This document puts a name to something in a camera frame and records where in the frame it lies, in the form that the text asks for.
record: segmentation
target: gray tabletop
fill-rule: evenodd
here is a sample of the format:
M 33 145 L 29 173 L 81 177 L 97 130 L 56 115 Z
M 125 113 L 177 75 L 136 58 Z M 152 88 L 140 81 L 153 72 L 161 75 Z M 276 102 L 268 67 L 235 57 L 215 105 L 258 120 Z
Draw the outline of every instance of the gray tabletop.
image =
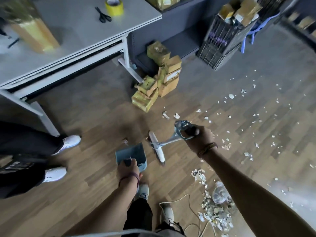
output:
M 39 0 L 42 18 L 60 47 L 45 54 L 32 51 L 23 41 L 7 54 L 0 54 L 0 87 L 26 74 L 80 53 L 98 43 L 138 29 L 161 18 L 145 0 L 121 0 L 124 14 L 101 23 L 95 7 L 107 14 L 105 0 Z

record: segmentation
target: chair backrest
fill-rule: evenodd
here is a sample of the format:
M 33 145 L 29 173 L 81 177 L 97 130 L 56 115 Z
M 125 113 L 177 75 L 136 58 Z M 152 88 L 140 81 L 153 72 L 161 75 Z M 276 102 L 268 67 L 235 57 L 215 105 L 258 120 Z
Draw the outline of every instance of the chair backrest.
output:
M 249 31 L 247 35 L 251 35 L 251 34 L 253 34 L 253 33 L 256 33 L 256 32 L 258 32 L 258 31 L 260 31 L 262 28 L 265 27 L 265 25 L 268 23 L 268 21 L 270 21 L 272 18 L 277 17 L 278 15 L 280 15 L 280 12 L 279 12 L 278 14 L 274 15 L 274 16 L 268 17 L 268 18 L 267 18 L 263 23 L 261 23 L 256 29 Z

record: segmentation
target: white metal table frame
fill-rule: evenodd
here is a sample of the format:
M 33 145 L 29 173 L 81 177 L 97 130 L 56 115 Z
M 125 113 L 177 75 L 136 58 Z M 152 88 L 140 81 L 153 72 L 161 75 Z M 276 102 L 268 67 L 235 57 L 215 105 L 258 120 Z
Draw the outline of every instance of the white metal table frame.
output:
M 82 68 L 89 66 L 95 62 L 97 62 L 98 60 L 101 60 L 105 57 L 108 57 L 118 51 L 123 52 L 124 54 L 124 58 L 120 58 L 118 61 L 119 63 L 121 63 L 123 65 L 123 67 L 138 81 L 138 82 L 142 82 L 143 79 L 130 67 L 130 59 L 129 59 L 129 55 L 128 55 L 128 46 L 127 46 L 127 34 L 122 35 L 120 38 L 116 38 L 113 39 L 111 41 L 108 41 L 104 44 L 101 44 L 97 47 L 93 47 L 91 48 L 91 50 L 85 51 L 82 54 L 77 55 L 74 58 L 70 58 L 60 64 L 55 65 L 52 68 L 49 68 L 45 71 L 39 71 L 38 73 L 35 73 L 35 75 L 32 77 L 32 79 L 35 79 L 37 77 L 40 77 L 44 74 L 50 73 L 51 71 L 58 69 L 62 66 L 65 66 L 67 64 L 70 64 L 78 59 L 81 59 L 87 55 L 90 55 L 96 51 L 99 51 L 105 47 L 108 47 L 118 41 L 122 41 L 121 43 L 118 43 L 117 45 L 114 45 L 104 51 L 101 51 L 100 53 L 97 53 L 87 59 L 84 59 L 81 62 L 75 63 L 59 72 L 56 72 L 42 80 L 39 80 L 29 86 L 26 86 L 14 93 L 10 93 L 9 91 L 5 90 L 5 89 L 0 89 L 0 95 L 4 96 L 5 98 L 13 101 L 14 103 L 20 105 L 21 107 L 27 109 L 28 111 L 31 111 L 32 113 L 36 114 L 39 119 L 41 120 L 41 122 L 43 123 L 43 125 L 45 126 L 45 128 L 47 129 L 47 131 L 53 135 L 53 136 L 59 136 L 60 133 L 58 132 L 58 130 L 56 129 L 56 127 L 53 125 L 53 123 L 51 122 L 51 120 L 49 119 L 49 117 L 46 115 L 46 113 L 44 112 L 44 110 L 41 108 L 41 106 L 39 105 L 39 103 L 37 101 L 28 104 L 25 101 L 21 100 L 21 98 L 25 97 L 28 94 L 33 93 L 36 90 L 41 89 L 42 87 L 45 87 L 51 83 L 54 83 L 55 81 L 62 79 L 78 70 L 81 70 Z M 27 82 L 29 79 L 24 79 L 21 80 L 21 83 L 16 83 L 16 86 L 19 86 L 22 83 Z

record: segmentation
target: hand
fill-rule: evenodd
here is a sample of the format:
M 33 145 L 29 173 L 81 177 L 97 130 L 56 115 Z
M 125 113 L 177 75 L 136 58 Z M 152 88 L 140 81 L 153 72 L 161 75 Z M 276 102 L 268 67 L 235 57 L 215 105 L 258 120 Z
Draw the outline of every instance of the hand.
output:
M 196 131 L 192 139 L 186 140 L 188 147 L 195 153 L 198 154 L 204 150 L 210 143 L 214 142 L 214 136 L 210 129 L 207 129 L 202 125 L 194 125 Z M 189 137 L 185 132 L 181 132 L 184 137 Z
M 134 172 L 139 176 L 139 179 L 143 176 L 141 173 L 139 173 L 139 168 L 137 166 L 136 159 L 131 160 L 131 165 L 126 166 L 124 161 L 121 161 L 121 163 L 118 165 L 118 171 L 117 171 L 117 177 L 118 180 L 121 180 L 123 177 L 128 176 L 129 173 Z

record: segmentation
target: blue dustpan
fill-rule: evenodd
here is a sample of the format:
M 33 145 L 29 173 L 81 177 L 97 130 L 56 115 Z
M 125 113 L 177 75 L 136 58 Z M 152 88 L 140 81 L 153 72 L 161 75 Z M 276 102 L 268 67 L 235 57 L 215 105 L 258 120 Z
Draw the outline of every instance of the blue dustpan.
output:
M 130 165 L 128 159 L 136 159 L 140 172 L 144 171 L 147 167 L 147 159 L 142 143 L 116 151 L 115 158 L 118 165 L 124 160 L 127 166 Z

